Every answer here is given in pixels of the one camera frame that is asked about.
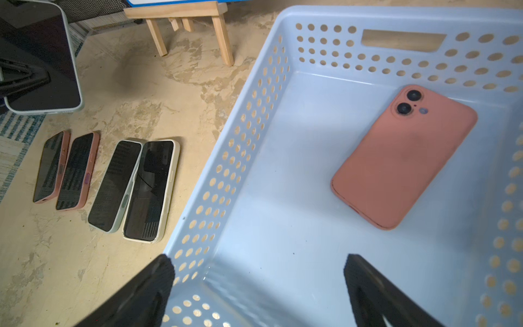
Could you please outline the small whiteboard blue frame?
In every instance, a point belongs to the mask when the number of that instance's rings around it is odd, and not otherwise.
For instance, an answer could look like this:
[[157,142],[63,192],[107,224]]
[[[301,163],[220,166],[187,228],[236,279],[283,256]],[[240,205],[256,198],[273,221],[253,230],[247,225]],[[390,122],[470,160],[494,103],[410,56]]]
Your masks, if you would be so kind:
[[125,0],[125,2],[127,2],[132,8],[150,7],[154,5],[197,4],[208,1],[217,1],[219,4],[224,4],[248,0]]

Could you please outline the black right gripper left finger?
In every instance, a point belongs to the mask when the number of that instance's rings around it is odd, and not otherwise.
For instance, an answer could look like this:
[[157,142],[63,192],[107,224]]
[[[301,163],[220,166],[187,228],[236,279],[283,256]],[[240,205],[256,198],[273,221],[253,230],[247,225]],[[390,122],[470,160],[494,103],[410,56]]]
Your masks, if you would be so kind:
[[172,261],[161,254],[77,325],[160,326],[174,278]]

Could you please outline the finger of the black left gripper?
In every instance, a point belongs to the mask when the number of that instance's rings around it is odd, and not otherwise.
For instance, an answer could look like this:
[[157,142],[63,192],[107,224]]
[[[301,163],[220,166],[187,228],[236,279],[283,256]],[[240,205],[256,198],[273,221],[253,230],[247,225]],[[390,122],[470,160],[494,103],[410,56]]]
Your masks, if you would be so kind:
[[14,75],[1,81],[1,97],[26,93],[50,82],[45,68],[1,58],[1,68],[14,72]]

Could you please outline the wooden tabletop easel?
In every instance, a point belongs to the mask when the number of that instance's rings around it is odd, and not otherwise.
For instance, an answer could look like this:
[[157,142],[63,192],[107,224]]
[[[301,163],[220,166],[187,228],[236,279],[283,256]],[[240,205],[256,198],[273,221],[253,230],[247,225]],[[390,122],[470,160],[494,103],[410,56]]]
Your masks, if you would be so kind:
[[160,56],[167,55],[168,51],[163,41],[157,21],[168,19],[174,31],[184,28],[193,32],[193,19],[198,17],[210,17],[215,30],[221,57],[227,66],[234,65],[234,57],[226,29],[224,14],[227,12],[227,4],[218,1],[203,1],[193,3],[160,4],[149,7],[125,8],[124,13],[128,19],[143,19],[151,33],[155,46]]

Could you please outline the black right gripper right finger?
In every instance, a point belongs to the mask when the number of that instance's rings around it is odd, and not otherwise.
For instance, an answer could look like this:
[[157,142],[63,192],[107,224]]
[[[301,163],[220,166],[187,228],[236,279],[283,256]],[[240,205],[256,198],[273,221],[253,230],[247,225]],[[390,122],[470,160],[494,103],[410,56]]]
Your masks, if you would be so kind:
[[347,256],[344,276],[357,326],[441,325],[362,256]]

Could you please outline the light blue perforated storage basket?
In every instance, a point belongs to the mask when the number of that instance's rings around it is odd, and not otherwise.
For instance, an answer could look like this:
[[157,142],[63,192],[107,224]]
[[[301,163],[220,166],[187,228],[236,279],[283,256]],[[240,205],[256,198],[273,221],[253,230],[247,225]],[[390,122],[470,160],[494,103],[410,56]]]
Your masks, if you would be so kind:
[[[385,231],[330,182],[408,85],[478,120]],[[521,326],[522,11],[284,10],[165,252],[162,326],[353,326],[351,253],[444,326]]]

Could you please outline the phone pink case purple button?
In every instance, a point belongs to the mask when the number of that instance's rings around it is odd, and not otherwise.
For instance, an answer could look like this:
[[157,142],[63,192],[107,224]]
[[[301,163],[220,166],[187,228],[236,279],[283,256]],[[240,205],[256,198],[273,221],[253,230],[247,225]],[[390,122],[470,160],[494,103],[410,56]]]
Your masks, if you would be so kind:
[[91,132],[74,139],[56,203],[57,211],[84,207],[89,194],[99,141],[99,132]]

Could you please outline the black phone without case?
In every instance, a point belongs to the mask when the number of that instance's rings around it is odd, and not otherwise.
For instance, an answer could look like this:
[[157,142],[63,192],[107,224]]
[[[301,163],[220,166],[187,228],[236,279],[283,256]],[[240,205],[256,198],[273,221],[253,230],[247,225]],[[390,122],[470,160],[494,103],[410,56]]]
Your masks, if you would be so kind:
[[65,12],[50,1],[2,1],[1,108],[33,115],[83,106]]

